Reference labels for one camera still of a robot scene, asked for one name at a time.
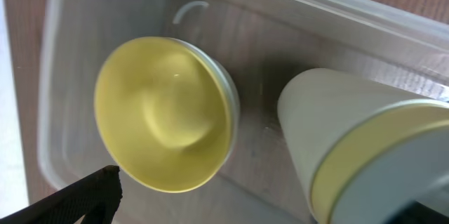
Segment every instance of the yellow bowl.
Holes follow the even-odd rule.
[[[229,75],[183,41],[143,37],[118,47],[95,87],[103,142],[136,181],[163,192],[203,185],[227,158],[238,117]]]

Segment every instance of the bowl rim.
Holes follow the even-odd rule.
[[[118,158],[116,158],[115,154],[109,149],[108,144],[106,143],[104,137],[102,136],[100,127],[98,126],[98,114],[96,109],[96,100],[98,96],[98,82],[100,79],[100,76],[103,72],[103,69],[106,67],[107,62],[111,58],[112,55],[114,55],[118,49],[120,49],[122,46],[129,44],[130,42],[134,42],[140,39],[165,39],[167,41],[172,41],[177,44],[180,44],[181,46],[184,46],[185,48],[189,49],[193,55],[204,67],[204,69],[209,73],[210,77],[215,82],[215,85],[217,86],[218,91],[220,92],[220,95],[222,96],[222,100],[224,101],[224,109],[225,114],[227,117],[227,123],[229,124],[229,144],[227,147],[227,153],[223,160],[220,162],[219,165],[217,165],[216,168],[213,169],[212,172],[210,172],[210,175],[198,183],[195,186],[191,186],[185,189],[181,190],[167,190],[162,189],[159,187],[155,187],[153,185],[149,185],[147,183],[144,183],[139,178],[135,177],[131,172],[127,170],[124,166],[121,165],[121,162],[119,162]],[[235,142],[236,142],[236,129],[238,125],[238,118],[239,118],[239,100],[238,96],[236,96],[236,88],[234,85],[234,82],[230,78],[229,74],[226,72],[226,70],[218,64],[218,62],[215,62],[212,58],[210,58],[207,54],[205,54],[202,50],[199,48],[185,42],[181,41],[179,39],[174,38],[168,38],[168,37],[138,37],[135,39],[131,39],[129,41],[126,41],[122,43],[120,46],[116,47],[108,56],[106,61],[103,62],[103,65],[98,72],[97,79],[95,82],[95,90],[94,90],[94,99],[93,99],[93,106],[94,106],[94,115],[95,115],[95,123],[97,124],[98,131],[100,134],[100,138],[103,142],[103,145],[105,146],[106,150],[110,154],[111,158],[120,166],[120,168],[128,174],[133,180],[139,182],[139,184],[144,185],[145,187],[151,188],[153,190],[159,191],[159,192],[168,192],[168,193],[180,193],[180,192],[189,192],[191,190],[194,190],[198,187],[201,187],[202,185],[206,184],[217,172],[220,170],[222,165],[228,160],[230,154],[232,153],[232,150],[234,149]]]

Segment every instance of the clear plastic container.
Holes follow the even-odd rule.
[[[95,80],[117,46],[143,36],[188,41],[220,62],[242,116],[233,155],[199,189],[155,192],[121,173],[120,223],[313,223],[275,108],[301,70],[449,100],[449,26],[369,0],[48,0],[38,154],[57,189],[114,163],[95,125]]]

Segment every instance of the yellow band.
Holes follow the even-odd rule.
[[[311,205],[319,223],[330,222],[341,192],[368,162],[413,135],[444,126],[449,126],[447,106],[416,104],[386,111],[348,132],[314,178]]]

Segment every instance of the black object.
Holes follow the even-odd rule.
[[[413,202],[387,224],[449,224],[449,218],[423,204]]]
[[[106,166],[27,208],[0,219],[0,224],[111,223],[122,190],[118,166]]]

